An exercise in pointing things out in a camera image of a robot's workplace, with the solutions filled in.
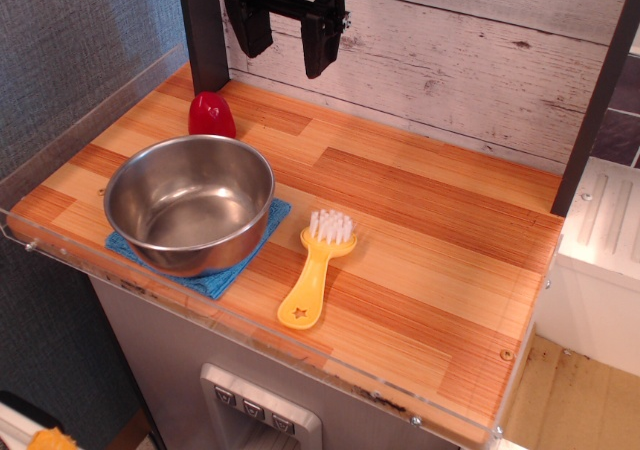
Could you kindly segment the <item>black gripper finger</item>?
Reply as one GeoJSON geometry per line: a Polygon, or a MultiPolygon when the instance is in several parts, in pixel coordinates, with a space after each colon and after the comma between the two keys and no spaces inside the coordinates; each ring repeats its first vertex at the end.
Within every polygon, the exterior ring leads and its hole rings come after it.
{"type": "Polygon", "coordinates": [[[301,21],[306,76],[319,77],[337,58],[341,31],[331,20],[308,15],[301,21]]]}
{"type": "Polygon", "coordinates": [[[266,9],[238,0],[225,0],[227,15],[243,53],[255,58],[273,43],[266,9]]]}

